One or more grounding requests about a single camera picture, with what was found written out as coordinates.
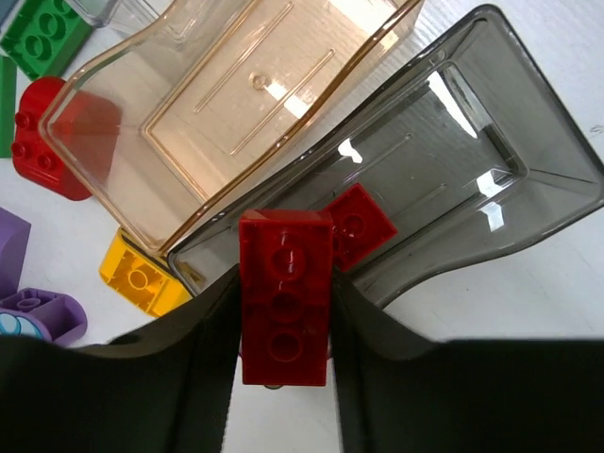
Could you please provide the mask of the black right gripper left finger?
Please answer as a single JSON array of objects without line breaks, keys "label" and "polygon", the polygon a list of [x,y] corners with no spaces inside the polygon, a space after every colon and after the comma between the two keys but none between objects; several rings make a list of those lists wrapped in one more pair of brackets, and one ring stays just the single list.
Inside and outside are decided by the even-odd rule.
[{"label": "black right gripper left finger", "polygon": [[218,452],[241,335],[231,269],[190,302],[108,344],[1,340],[5,452]]}]

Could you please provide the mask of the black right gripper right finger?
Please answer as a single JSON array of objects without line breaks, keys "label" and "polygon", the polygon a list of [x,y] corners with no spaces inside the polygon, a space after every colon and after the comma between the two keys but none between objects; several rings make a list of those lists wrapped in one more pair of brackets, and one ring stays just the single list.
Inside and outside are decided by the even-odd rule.
[{"label": "black right gripper right finger", "polygon": [[345,452],[599,452],[599,339],[436,342],[343,274],[330,340]]}]

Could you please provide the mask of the red rounded lego brick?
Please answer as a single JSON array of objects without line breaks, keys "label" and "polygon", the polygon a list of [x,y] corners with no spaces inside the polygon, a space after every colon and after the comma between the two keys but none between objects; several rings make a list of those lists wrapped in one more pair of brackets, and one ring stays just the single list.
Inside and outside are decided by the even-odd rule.
[{"label": "red rounded lego brick", "polygon": [[360,183],[332,201],[324,212],[333,221],[333,262],[346,272],[391,240],[397,229]]}]

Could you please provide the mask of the red long lego brick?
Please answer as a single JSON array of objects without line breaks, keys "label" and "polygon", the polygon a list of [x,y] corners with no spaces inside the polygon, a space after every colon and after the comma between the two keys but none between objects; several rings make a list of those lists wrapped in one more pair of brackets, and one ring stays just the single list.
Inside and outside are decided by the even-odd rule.
[{"label": "red long lego brick", "polygon": [[333,226],[304,210],[247,210],[239,221],[243,383],[327,381]]}]

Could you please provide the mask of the red curved lego brick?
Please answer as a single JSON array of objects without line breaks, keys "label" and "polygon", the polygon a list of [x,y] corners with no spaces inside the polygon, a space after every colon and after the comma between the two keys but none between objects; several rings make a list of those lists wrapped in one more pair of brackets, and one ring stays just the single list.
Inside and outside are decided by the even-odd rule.
[{"label": "red curved lego brick", "polygon": [[66,164],[75,163],[105,181],[109,176],[122,122],[122,110],[107,98],[77,92],[56,119],[46,115],[65,85],[59,77],[33,81],[15,113],[15,139],[10,146],[17,173],[72,201],[92,196]]}]

